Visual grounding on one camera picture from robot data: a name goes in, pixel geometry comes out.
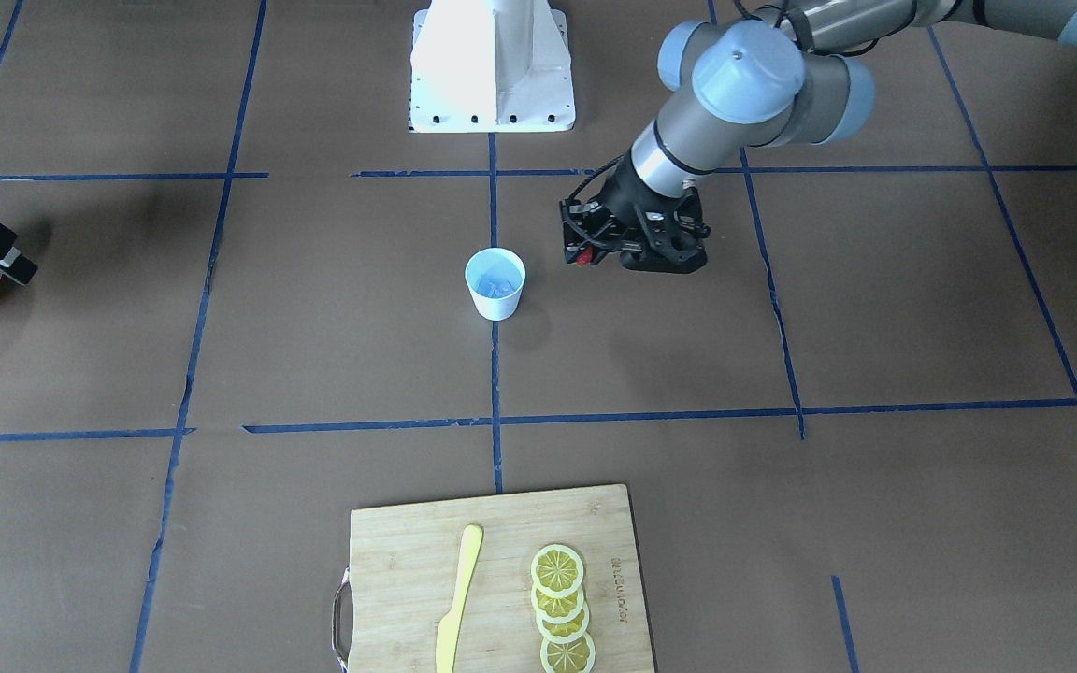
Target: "white cup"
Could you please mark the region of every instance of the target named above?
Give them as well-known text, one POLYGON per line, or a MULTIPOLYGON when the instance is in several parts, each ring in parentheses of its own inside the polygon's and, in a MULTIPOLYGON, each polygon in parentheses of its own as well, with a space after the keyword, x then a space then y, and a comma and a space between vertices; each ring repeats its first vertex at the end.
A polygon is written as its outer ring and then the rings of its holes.
POLYGON ((505 320, 518 308, 527 267, 505 248, 486 248, 467 260, 464 281, 480 316, 505 320))

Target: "cutting board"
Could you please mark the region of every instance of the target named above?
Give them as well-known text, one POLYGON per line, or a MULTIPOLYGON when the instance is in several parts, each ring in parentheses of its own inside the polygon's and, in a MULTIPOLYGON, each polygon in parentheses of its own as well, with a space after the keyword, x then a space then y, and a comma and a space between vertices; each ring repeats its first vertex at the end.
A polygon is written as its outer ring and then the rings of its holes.
POLYGON ((457 673, 542 673, 530 561, 560 542, 585 560, 595 673, 654 673, 625 486, 490 495, 351 511, 351 673, 431 672, 465 525, 485 531, 457 673))

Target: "lemon slice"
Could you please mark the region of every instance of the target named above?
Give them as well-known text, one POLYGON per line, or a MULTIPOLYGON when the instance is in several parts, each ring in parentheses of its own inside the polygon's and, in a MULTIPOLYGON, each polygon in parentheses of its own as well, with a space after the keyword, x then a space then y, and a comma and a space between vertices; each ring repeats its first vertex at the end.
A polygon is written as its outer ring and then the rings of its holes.
POLYGON ((576 613, 576 617, 563 623, 546 621, 542 617, 542 614, 535 614, 535 625, 538 627, 538 632, 543 639, 555 644, 560 644, 560 646, 581 640, 581 635, 589 630, 589 604, 585 604, 585 609, 576 613))
POLYGON ((589 673, 598 660, 598 647, 592 644, 592 635, 589 634, 583 634, 572 643, 544 640, 540 657, 547 673, 589 673))
POLYGON ((585 580, 585 562, 565 545, 547 545, 530 562, 530 576, 538 591, 553 599, 570 597, 585 580))
POLYGON ((570 597, 553 599, 538 587, 531 587, 530 605, 534 607, 535 616, 550 623, 572 621, 585 608, 585 589, 577 589, 570 597))

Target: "knife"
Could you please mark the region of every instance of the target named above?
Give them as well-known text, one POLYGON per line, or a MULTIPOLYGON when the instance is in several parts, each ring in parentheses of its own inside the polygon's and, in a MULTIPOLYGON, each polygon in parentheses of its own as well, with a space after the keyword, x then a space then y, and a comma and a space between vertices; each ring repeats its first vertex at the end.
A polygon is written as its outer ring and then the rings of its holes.
POLYGON ((457 566, 457 592, 451 600, 451 609, 439 619, 439 634, 435 643, 436 673, 452 673, 457 667, 457 643, 460 641, 460 622, 467 601, 467 587, 472 584, 472 571, 479 557, 479 545, 485 539, 485 531, 475 523, 464 529, 460 541, 460 563, 457 566))

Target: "metal handle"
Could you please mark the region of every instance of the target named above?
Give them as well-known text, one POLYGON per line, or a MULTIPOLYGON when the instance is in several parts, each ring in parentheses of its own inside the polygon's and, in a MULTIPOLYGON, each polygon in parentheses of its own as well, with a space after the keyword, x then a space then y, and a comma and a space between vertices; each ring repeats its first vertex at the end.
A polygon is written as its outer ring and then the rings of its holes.
POLYGON ((338 580, 338 589, 335 591, 335 604, 332 620, 330 621, 330 631, 332 632, 332 639, 330 639, 330 648, 335 653, 335 659, 338 660, 338 670, 340 673, 347 673, 347 648, 344 648, 344 644, 338 642, 338 611, 342 607, 344 602, 344 589, 347 589, 347 595, 351 595, 351 566, 347 566, 344 570, 342 579, 338 580))

